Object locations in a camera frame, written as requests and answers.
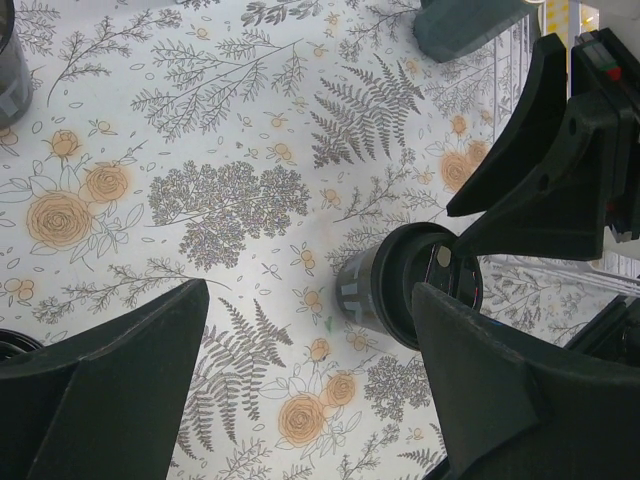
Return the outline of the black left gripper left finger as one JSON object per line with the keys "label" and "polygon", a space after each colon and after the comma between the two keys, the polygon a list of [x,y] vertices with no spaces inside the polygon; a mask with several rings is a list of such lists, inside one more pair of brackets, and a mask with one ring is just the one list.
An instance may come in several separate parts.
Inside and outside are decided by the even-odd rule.
{"label": "black left gripper left finger", "polygon": [[1,367],[2,478],[165,478],[208,305],[190,280]]}

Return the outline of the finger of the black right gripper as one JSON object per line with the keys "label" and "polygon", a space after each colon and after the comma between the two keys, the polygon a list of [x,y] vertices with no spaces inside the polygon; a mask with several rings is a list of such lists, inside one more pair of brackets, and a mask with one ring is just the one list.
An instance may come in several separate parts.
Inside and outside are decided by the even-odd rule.
{"label": "finger of the black right gripper", "polygon": [[480,166],[448,203],[449,216],[489,210],[543,159],[567,105],[566,54],[555,34],[536,40],[516,108]]}
{"label": "finger of the black right gripper", "polygon": [[455,241],[462,257],[511,254],[590,260],[603,250],[598,165],[588,153],[595,101],[572,97],[539,164]]}

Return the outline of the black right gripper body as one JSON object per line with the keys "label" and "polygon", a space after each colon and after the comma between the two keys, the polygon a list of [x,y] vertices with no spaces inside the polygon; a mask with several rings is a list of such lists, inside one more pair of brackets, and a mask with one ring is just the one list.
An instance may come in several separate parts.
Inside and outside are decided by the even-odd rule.
{"label": "black right gripper body", "polygon": [[571,50],[571,95],[595,101],[588,153],[598,165],[604,225],[619,243],[639,239],[639,60],[613,30],[579,35]]}

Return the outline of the dark takeout coffee cup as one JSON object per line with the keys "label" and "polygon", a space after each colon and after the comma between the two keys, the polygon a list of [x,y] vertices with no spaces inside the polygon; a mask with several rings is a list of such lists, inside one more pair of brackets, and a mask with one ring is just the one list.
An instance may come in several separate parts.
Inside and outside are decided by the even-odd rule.
{"label": "dark takeout coffee cup", "polygon": [[373,301],[372,270],[378,247],[350,258],[336,276],[335,294],[339,309],[351,323],[385,334]]}

